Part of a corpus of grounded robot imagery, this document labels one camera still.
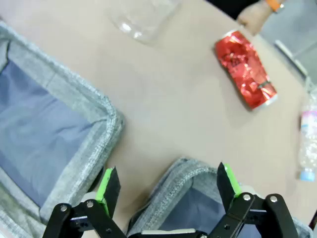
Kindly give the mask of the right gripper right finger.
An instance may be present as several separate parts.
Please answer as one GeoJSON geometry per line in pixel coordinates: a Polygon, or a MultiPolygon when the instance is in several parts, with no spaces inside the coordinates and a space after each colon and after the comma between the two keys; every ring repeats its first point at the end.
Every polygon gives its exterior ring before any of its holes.
{"type": "Polygon", "coordinates": [[[236,238],[245,225],[253,225],[263,238],[297,238],[298,232],[284,198],[277,193],[264,199],[243,192],[226,164],[217,168],[217,188],[225,215],[208,235],[209,238],[236,238]]]}

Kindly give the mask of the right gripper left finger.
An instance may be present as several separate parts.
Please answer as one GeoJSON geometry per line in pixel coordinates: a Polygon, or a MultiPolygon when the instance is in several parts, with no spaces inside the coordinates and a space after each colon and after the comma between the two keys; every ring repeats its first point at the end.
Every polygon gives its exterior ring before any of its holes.
{"type": "Polygon", "coordinates": [[[95,198],[73,207],[57,204],[47,223],[44,238],[81,238],[86,231],[95,231],[100,238],[125,238],[113,220],[121,185],[115,167],[106,170],[95,198]]]}

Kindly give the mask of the person's left hand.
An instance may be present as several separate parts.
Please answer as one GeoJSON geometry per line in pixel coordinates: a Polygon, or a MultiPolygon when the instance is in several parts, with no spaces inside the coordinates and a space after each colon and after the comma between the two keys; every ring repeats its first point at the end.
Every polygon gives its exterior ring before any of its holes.
{"type": "Polygon", "coordinates": [[[258,34],[269,16],[273,13],[272,8],[265,0],[260,0],[246,7],[237,17],[237,22],[250,34],[258,34]]]}

